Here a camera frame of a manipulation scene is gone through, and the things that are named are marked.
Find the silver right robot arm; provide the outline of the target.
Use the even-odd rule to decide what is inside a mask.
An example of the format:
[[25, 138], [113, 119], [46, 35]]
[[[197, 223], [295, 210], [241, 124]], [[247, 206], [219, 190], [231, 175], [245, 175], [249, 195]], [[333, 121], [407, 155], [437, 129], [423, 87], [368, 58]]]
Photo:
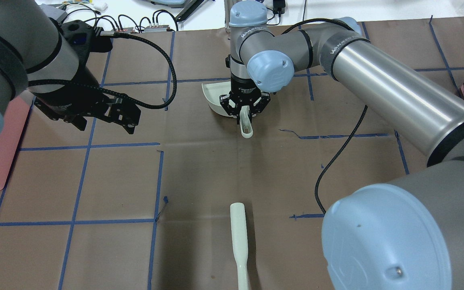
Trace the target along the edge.
[[335, 202], [321, 229], [328, 275], [337, 290], [464, 290], [464, 100], [382, 52], [352, 18], [282, 35], [267, 8], [230, 9], [229, 115], [246, 121], [296, 71], [320, 65], [423, 154], [427, 168], [365, 186]]

